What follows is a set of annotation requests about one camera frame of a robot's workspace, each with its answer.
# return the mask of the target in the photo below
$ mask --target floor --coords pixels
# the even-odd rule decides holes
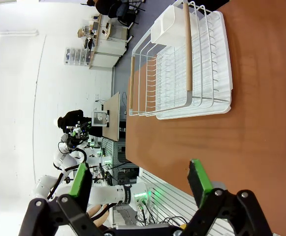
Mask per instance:
[[[136,22],[130,29],[129,35],[133,35],[133,39],[128,44],[127,52],[120,58],[114,71],[114,89],[113,92],[120,92],[121,95],[121,110],[120,119],[126,119],[124,112],[127,103],[127,85],[130,76],[131,53],[137,42],[146,33],[146,31],[153,25],[155,19],[175,0],[146,0],[140,7],[146,11],[140,11],[136,17]]]

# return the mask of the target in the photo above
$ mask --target fluorescent light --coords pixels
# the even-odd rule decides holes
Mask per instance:
[[[146,193],[139,193],[139,194],[135,194],[134,197],[135,198],[138,198],[138,197],[142,197],[142,196],[145,196],[147,195]]]

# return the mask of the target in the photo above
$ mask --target dish rack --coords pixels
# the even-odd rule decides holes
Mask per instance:
[[[153,44],[150,28],[132,51],[130,116],[171,119],[230,110],[232,76],[223,15],[193,1],[183,3],[183,9],[186,41],[180,47]],[[190,14],[197,18],[193,36]]]

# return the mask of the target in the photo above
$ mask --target wooden table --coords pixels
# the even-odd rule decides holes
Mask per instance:
[[[109,127],[102,128],[102,135],[114,141],[119,141],[120,124],[120,92],[103,103],[103,110],[109,110]]]
[[[230,192],[254,191],[272,231],[286,236],[286,8],[281,1],[232,0],[219,11],[232,109],[173,120],[129,116],[126,156],[189,194],[189,160],[198,158]]]

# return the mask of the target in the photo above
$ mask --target white plastic container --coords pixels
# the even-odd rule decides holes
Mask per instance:
[[[198,33],[197,18],[190,14],[191,34]],[[151,28],[151,42],[166,46],[179,47],[186,40],[183,10],[170,5],[154,22]]]

